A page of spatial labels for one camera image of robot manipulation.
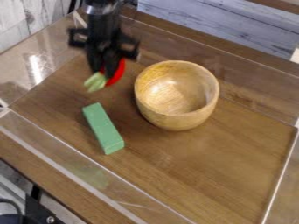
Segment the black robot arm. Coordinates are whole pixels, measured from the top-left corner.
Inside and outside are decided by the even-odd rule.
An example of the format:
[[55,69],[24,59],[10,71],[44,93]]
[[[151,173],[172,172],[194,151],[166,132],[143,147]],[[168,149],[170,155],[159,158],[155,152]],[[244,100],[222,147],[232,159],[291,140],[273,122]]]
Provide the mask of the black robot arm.
[[139,56],[140,41],[122,30],[123,0],[84,0],[83,10],[88,16],[86,28],[70,28],[70,46],[83,48],[94,73],[103,72],[114,79],[123,59]]

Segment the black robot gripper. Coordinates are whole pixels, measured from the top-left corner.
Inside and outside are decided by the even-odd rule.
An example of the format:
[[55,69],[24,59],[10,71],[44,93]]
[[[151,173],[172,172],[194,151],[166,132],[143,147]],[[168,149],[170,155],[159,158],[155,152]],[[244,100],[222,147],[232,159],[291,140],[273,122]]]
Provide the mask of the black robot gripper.
[[104,59],[108,79],[115,75],[122,58],[138,58],[139,41],[123,33],[120,23],[90,23],[87,28],[70,28],[68,34],[70,46],[86,50],[92,73],[100,71]]

